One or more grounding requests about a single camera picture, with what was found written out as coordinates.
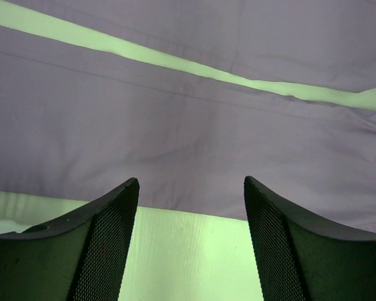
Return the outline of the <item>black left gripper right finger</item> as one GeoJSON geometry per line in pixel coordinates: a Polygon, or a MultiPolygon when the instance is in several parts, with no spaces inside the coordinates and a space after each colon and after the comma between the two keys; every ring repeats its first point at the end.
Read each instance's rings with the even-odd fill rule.
{"type": "Polygon", "coordinates": [[[264,300],[376,300],[376,233],[326,219],[251,176],[244,203],[264,300]]]}

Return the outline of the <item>purple trousers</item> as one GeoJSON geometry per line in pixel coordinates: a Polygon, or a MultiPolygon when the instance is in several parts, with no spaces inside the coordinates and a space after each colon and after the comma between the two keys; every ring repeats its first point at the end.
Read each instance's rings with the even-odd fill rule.
{"type": "Polygon", "coordinates": [[[376,1],[0,1],[0,191],[243,219],[246,176],[376,232],[376,1]]]}

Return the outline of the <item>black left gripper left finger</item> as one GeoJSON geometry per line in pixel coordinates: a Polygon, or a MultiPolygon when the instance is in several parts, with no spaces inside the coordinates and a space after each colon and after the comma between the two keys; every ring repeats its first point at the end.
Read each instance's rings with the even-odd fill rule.
{"type": "Polygon", "coordinates": [[[139,189],[130,178],[60,217],[0,234],[0,301],[117,300],[139,189]]]}

